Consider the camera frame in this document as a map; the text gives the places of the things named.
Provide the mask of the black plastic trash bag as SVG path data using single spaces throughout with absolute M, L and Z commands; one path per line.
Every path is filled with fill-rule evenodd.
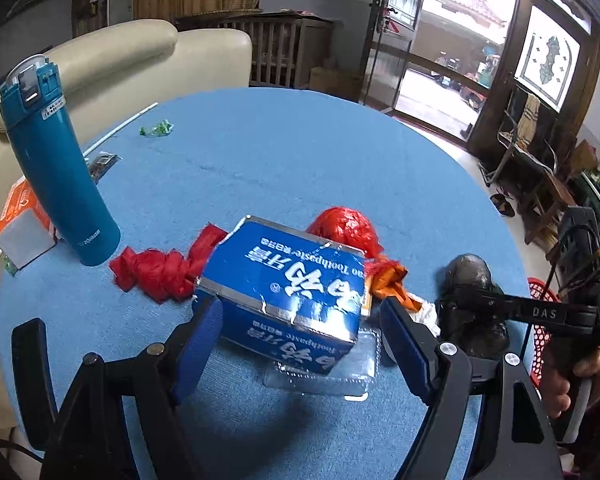
M 509 346 L 509 334 L 494 305 L 480 299 L 483 292 L 502 292 L 483 258 L 459 255 L 439 270 L 437 281 L 440 338 L 471 358 L 498 360 Z

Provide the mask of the orange plastic wrapper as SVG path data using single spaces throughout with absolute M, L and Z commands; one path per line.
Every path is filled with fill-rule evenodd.
M 365 263 L 365 284 L 374 298 L 394 298 L 405 310 L 418 312 L 422 308 L 422 300 L 415 299 L 408 293 L 403 285 L 406 276 L 407 268 L 385 255 Z

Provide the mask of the blue toothpaste box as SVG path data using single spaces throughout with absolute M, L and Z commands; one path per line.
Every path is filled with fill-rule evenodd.
M 362 250 L 255 216 L 217 244 L 193 305 L 219 300 L 221 335 L 242 348 L 317 374 L 358 341 Z

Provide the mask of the red plastic bag wad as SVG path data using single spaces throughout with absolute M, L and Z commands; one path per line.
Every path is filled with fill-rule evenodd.
M 384 250 L 377 232 L 362 212 L 343 206 L 321 212 L 306 229 L 309 234 L 358 248 L 366 259 L 376 259 Z

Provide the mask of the red knotted plastic bag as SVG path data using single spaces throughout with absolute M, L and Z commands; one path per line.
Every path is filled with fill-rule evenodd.
M 130 246 L 125 247 L 120 255 L 109 261 L 114 284 L 124 292 L 136 287 L 157 304 L 166 300 L 185 301 L 193 296 L 213 249 L 226 236 L 226 231 L 208 223 L 186 255 L 175 249 L 134 252 Z

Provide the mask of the orange white medicine box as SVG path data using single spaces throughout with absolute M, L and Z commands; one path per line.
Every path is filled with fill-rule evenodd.
M 56 230 L 25 177 L 9 190 L 0 214 L 0 249 L 21 270 L 56 245 Z

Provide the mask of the red plastic laundry basket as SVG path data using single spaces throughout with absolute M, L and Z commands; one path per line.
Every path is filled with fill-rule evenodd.
M 528 285 L 532 299 L 557 302 L 558 298 L 546 284 L 538 278 L 528 278 Z M 542 378 L 543 352 L 550 335 L 541 326 L 533 326 L 532 341 L 533 354 L 530 368 L 530 378 L 535 387 L 539 387 Z

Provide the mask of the clear plastic tray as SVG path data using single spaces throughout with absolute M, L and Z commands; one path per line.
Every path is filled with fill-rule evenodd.
M 378 331 L 361 330 L 356 344 L 339 361 L 332 363 L 326 356 L 321 358 L 321 370 L 326 370 L 326 374 L 274 362 L 265 369 L 262 382 L 277 390 L 364 401 L 375 385 L 379 362 Z

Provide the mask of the brown slippers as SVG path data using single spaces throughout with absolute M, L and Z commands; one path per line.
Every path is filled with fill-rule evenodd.
M 495 209 L 506 218 L 513 218 L 515 215 L 514 207 L 509 203 L 507 197 L 502 193 L 495 193 L 490 196 L 490 201 Z

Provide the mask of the metal folding chair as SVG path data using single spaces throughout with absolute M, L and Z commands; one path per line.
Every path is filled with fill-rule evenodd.
M 534 93 L 516 86 L 496 132 L 496 140 L 505 148 L 505 152 L 493 170 L 480 166 L 484 184 L 491 186 L 495 183 L 507 163 L 513 159 L 521 160 L 535 171 L 554 174 L 558 158 L 550 141 L 556 122 L 554 110 Z

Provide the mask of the dark foil wrapper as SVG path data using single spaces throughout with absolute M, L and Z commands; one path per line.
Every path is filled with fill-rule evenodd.
M 87 164 L 92 181 L 97 184 L 99 180 L 120 160 L 117 154 L 100 152 Z

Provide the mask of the blue table cloth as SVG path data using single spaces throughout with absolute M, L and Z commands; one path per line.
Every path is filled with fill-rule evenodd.
M 118 161 L 99 182 L 121 232 L 141 252 L 186 252 L 213 224 L 228 258 L 212 281 L 260 308 L 302 312 L 354 295 L 358 270 L 327 248 L 306 248 L 261 220 L 305 230 L 326 209 L 362 212 L 384 253 L 407 270 L 409 292 L 432 301 L 440 273 L 474 254 L 494 282 L 527 293 L 506 223 L 474 179 L 436 144 L 383 114 L 309 91 L 228 89 L 157 106 L 105 143 Z M 247 320 L 244 343 L 220 341 L 178 414 L 213 479 L 390 479 L 425 405 L 400 370 L 382 366 L 366 399 L 268 387 L 262 344 L 287 364 L 328 367 L 320 344 Z

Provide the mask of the small cardboard box by crib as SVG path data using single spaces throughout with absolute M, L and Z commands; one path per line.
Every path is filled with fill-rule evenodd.
M 339 99 L 358 102 L 362 89 L 362 78 L 355 73 L 336 68 L 313 67 L 309 89 L 336 96 Z

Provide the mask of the glass entrance door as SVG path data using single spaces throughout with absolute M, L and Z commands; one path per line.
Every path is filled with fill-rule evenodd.
M 373 0 L 360 100 L 465 143 L 498 71 L 517 0 Z

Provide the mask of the green candy wrapper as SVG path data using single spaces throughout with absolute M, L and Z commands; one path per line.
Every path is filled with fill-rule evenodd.
M 140 127 L 140 136 L 146 136 L 146 138 L 160 138 L 160 136 L 170 136 L 174 125 L 167 119 L 163 119 L 158 124 L 151 127 Z

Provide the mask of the teal thermos bottle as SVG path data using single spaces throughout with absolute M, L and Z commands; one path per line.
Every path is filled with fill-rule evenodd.
M 121 233 L 76 140 L 58 66 L 42 54 L 21 61 L 1 85 L 0 112 L 22 173 L 54 227 L 84 266 L 105 262 Z

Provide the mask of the cream leather sofa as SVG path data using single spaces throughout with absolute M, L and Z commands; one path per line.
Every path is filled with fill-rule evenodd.
M 252 42 L 241 30 L 178 32 L 163 20 L 136 20 L 89 32 L 47 51 L 59 68 L 79 142 L 100 136 L 145 106 L 249 82 Z M 0 113 L 0 213 L 22 172 Z M 15 426 L 0 369 L 0 429 Z

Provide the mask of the wooden slatted crib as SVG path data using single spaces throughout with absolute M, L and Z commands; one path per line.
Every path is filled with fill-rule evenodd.
M 329 58 L 335 23 L 300 11 L 218 11 L 175 20 L 181 32 L 200 28 L 241 30 L 252 43 L 250 84 L 306 89 L 311 70 Z

